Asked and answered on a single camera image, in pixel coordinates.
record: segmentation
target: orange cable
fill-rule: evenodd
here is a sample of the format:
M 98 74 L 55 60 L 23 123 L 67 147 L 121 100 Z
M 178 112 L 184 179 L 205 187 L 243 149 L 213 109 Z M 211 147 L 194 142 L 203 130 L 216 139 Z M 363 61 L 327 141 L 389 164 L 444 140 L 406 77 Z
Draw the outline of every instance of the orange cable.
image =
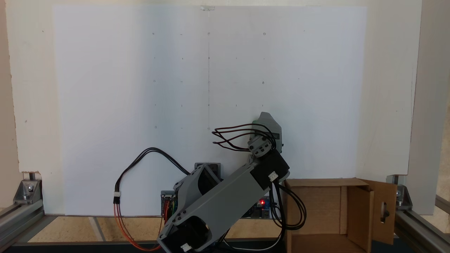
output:
M 136 248 L 138 248 L 140 250 L 143 250 L 143 251 L 154 251 L 154 250 L 157 250 L 157 249 L 161 248 L 160 245 L 158 245 L 155 248 L 143 248 L 133 239 L 133 237 L 131 236 L 131 234 L 129 233 L 129 231 L 125 227 L 125 223 L 124 223 L 124 221 L 122 219 L 122 213 L 120 211 L 120 205 L 117 205 L 117 207 L 116 207 L 116 205 L 114 205 L 114 219 L 116 220 L 117 225 L 119 226 L 122 234 L 125 236 L 125 238 L 128 240 L 128 242 L 130 242 Z M 160 232 L 161 232 L 161 226 L 162 226 L 162 220 L 159 223 L 159 231 Z

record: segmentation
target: cardboard box flap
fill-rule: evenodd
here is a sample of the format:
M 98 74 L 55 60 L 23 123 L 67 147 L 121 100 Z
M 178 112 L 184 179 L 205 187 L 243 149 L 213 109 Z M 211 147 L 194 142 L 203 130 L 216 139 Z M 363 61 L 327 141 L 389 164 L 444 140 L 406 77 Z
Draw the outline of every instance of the cardboard box flap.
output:
M 287 187 L 308 186 L 359 186 L 368 185 L 358 178 L 327 178 L 327 179 L 287 179 Z
M 394 244 L 397 185 L 370 180 L 363 181 L 375 191 L 372 239 L 386 244 Z
M 374 192 L 347 188 L 347 237 L 367 253 L 372 247 Z

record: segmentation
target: white poster board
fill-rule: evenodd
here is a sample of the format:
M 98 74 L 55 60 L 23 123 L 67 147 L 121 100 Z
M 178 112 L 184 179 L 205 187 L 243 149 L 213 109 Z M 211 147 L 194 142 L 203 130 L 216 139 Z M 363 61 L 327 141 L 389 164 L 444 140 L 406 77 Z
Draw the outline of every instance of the white poster board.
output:
M 282 126 L 292 178 L 356 176 L 365 22 L 366 7 L 56 6 L 66 214 L 111 215 L 147 147 L 226 177 L 247 154 L 211 129 L 261 111 Z M 122 181 L 123 214 L 159 215 L 159 191 L 183 176 L 148 155 Z

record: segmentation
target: white connector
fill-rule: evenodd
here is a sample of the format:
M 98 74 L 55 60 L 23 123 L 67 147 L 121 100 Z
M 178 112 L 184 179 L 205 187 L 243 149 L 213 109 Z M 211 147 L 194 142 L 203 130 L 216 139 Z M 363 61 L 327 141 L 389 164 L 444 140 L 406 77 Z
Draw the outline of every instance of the white connector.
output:
M 189 244 L 183 244 L 180 248 L 181 248 L 184 252 L 187 252 L 187 251 L 189 251 L 189 250 L 192 249 L 192 247 L 189 246 Z
M 269 179 L 270 179 L 270 181 L 271 182 L 273 182 L 275 179 L 277 179 L 278 178 L 278 174 L 277 173 L 275 173 L 275 172 L 272 172 L 270 175 L 269 175 Z

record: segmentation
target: white board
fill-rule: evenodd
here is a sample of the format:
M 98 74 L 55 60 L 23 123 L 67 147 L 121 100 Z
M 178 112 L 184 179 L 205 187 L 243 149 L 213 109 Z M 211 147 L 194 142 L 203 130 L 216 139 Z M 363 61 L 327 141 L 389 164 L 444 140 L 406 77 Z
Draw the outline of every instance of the white board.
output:
M 66 214 L 111 215 L 147 147 L 229 175 L 247 154 L 211 129 L 261 111 L 282 126 L 291 177 L 354 177 L 365 21 L 365 7 L 55 7 Z M 148 155 L 123 179 L 124 215 L 159 215 L 159 191 L 183 176 Z
M 70 213 L 70 210 L 65 211 L 67 189 L 61 157 L 63 134 L 60 129 L 62 122 L 54 57 L 54 39 L 57 35 L 53 7 L 60 4 L 108 7 L 111 3 L 95 0 L 6 2 L 19 170 L 41 174 L 45 185 L 43 200 L 46 213 Z M 139 8 L 143 3 L 153 2 L 117 0 L 114 4 Z M 219 10 L 218 5 L 367 7 L 356 174 L 361 178 L 383 181 L 386 175 L 408 173 L 421 0 L 191 0 L 188 3 L 168 0 L 164 3 L 196 8 L 200 5 L 216 5 L 215 11 Z M 130 154 L 124 160 L 134 159 L 135 155 Z M 169 163 L 165 165 L 172 171 Z M 89 175 L 81 177 L 81 181 L 77 182 L 78 188 L 82 188 L 84 180 L 90 180 Z M 152 187 L 148 190 L 149 195 L 158 194 L 160 190 L 153 185 L 146 187 Z

